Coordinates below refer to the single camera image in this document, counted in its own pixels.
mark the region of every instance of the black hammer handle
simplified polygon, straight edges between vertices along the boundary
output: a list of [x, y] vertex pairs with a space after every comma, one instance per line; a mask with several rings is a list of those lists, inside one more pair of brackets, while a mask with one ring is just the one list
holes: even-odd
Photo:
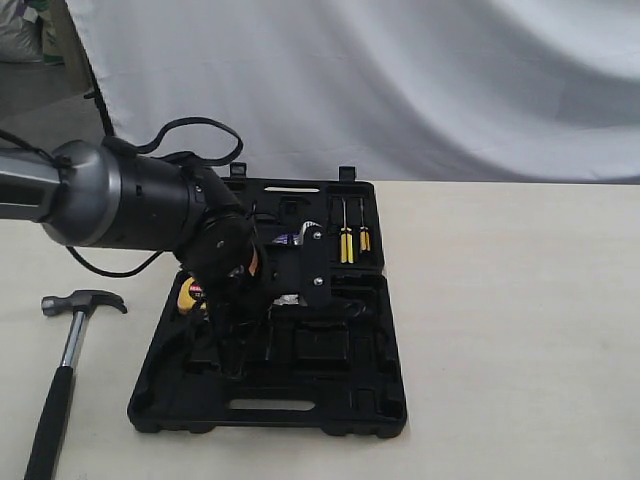
[[73, 368], [58, 367], [40, 415], [25, 480], [51, 480], [71, 405]]

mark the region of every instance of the white backdrop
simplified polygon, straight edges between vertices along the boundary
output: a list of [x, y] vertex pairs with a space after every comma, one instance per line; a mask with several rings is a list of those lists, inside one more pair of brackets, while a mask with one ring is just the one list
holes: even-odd
[[637, 0], [67, 1], [136, 143], [204, 115], [241, 133], [252, 176], [640, 176]]

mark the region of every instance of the hammer head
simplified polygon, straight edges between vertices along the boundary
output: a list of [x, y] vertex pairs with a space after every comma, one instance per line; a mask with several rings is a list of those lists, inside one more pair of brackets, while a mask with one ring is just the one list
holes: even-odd
[[104, 290], [76, 290], [68, 297], [43, 297], [41, 303], [42, 313], [47, 317], [63, 312], [84, 312], [89, 317], [98, 305], [109, 305], [127, 313], [122, 297]]

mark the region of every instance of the tool case compartment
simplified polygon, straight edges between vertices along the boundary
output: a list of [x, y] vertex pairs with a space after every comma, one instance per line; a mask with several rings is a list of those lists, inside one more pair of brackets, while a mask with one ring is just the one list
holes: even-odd
[[[407, 412], [373, 186], [355, 181], [351, 170], [341, 169], [340, 181], [311, 182], [247, 178], [246, 169], [234, 168], [225, 182], [253, 212], [282, 292], [299, 291], [322, 306], [291, 296], [274, 304], [247, 349], [244, 375], [223, 377], [187, 361], [192, 344], [177, 300], [189, 276], [178, 272], [129, 403], [130, 421], [147, 433], [269, 426], [397, 436]], [[346, 264], [343, 198], [354, 245], [354, 263]], [[365, 252], [362, 213], [371, 237]], [[305, 222], [314, 222], [315, 236], [309, 232], [300, 245]], [[200, 334], [206, 329], [191, 332]]]

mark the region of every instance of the tape measure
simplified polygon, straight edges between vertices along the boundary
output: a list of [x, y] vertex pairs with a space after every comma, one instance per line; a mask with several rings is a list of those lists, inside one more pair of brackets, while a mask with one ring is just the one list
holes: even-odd
[[[204, 293], [200, 285], [194, 280], [193, 277], [187, 278], [182, 287], [180, 287], [180, 294], [178, 295], [178, 311], [182, 315], [186, 315], [191, 310], [191, 307], [197, 300], [204, 298]], [[202, 310], [207, 308], [206, 303], [203, 303], [200, 307]]]

